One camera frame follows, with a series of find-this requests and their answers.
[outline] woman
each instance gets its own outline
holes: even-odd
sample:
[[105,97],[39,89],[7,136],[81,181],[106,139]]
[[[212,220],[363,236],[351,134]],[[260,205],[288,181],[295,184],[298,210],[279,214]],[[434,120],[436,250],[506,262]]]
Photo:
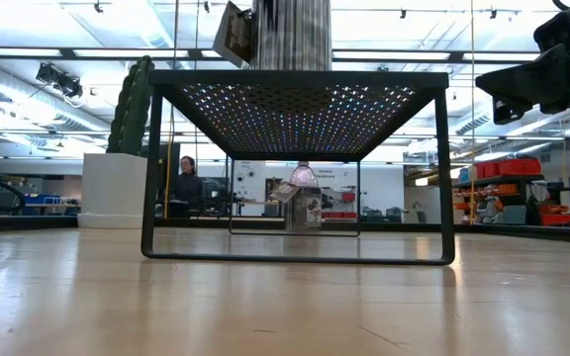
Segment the woman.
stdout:
[[189,156],[183,156],[180,160],[182,174],[177,178],[175,187],[175,199],[188,202],[190,209],[199,209],[202,200],[202,180],[195,172],[195,160]]

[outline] table frame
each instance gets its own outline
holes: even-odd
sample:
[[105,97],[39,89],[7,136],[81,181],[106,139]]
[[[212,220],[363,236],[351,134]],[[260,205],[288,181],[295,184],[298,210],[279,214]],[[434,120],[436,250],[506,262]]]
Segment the table frame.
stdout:
[[[447,88],[447,81],[442,85],[440,83],[440,76],[432,75],[432,73],[385,73],[399,82],[399,84],[392,82],[396,85],[411,85],[415,84],[419,88],[426,88],[429,93],[430,99],[426,102],[434,100],[435,106],[435,126],[436,126],[436,140],[437,140],[437,155],[438,155],[438,169],[439,169],[439,197],[441,205],[441,245],[442,253],[436,259],[395,259],[395,258],[352,258],[352,257],[308,257],[308,256],[261,256],[261,255],[222,255],[222,254],[203,254],[203,253],[159,253],[153,249],[153,235],[155,228],[155,196],[157,193],[157,164],[159,159],[159,142],[161,133],[162,121],[162,100],[164,97],[171,95],[169,86],[172,85],[173,80],[177,82],[182,80],[182,76],[188,76],[188,80],[195,80],[199,71],[179,71],[181,73],[175,75],[168,75],[168,71],[159,71],[151,75],[150,84],[153,86],[153,95],[151,102],[150,114],[150,135],[149,135],[149,150],[148,161],[146,168],[146,185],[144,193],[144,210],[142,217],[142,243],[141,252],[144,256],[149,258],[163,258],[163,259],[185,259],[185,260],[209,260],[209,261],[252,261],[252,262],[298,262],[298,263],[341,263],[341,264],[379,264],[379,265],[430,265],[441,266],[452,263],[455,257],[454,248],[454,224],[452,216],[452,183],[450,178],[450,150],[448,141],[448,122],[447,122],[447,108],[445,89]],[[205,73],[205,80],[217,80],[216,73]],[[174,106],[177,105],[178,99],[169,98],[169,101]],[[191,114],[185,113],[188,119],[191,120]],[[260,157],[231,157],[232,159],[261,159]],[[289,160],[289,158],[298,157],[284,157],[282,159]],[[358,163],[358,193],[359,193],[359,162]],[[358,207],[358,224],[359,224],[359,207]]]

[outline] red box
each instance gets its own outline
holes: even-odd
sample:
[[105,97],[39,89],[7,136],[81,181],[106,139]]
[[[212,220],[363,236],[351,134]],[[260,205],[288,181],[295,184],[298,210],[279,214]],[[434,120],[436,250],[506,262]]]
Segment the red box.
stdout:
[[536,175],[542,173],[542,166],[534,158],[507,159],[499,162],[500,175]]
[[498,177],[499,174],[499,163],[498,162],[484,162],[476,164],[476,178],[485,179]]
[[342,193],[342,199],[347,203],[354,202],[355,201],[355,193]]
[[498,162],[490,162],[483,166],[483,175],[485,178],[498,177],[501,175]]
[[540,214],[543,226],[570,225],[570,214]]
[[341,219],[343,213],[325,212],[323,218],[325,219]]

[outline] perforated tabletop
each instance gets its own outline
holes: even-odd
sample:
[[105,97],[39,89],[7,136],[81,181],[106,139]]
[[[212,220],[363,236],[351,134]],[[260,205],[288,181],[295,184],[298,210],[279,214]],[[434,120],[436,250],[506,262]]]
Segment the perforated tabletop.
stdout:
[[150,84],[232,159],[362,160],[447,73],[154,70]]

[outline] sign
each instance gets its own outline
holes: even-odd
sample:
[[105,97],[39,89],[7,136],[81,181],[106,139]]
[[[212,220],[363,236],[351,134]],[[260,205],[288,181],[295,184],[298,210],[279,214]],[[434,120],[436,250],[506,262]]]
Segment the sign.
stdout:
[[241,68],[244,62],[249,63],[252,58],[250,34],[251,20],[229,1],[213,42],[213,50]]

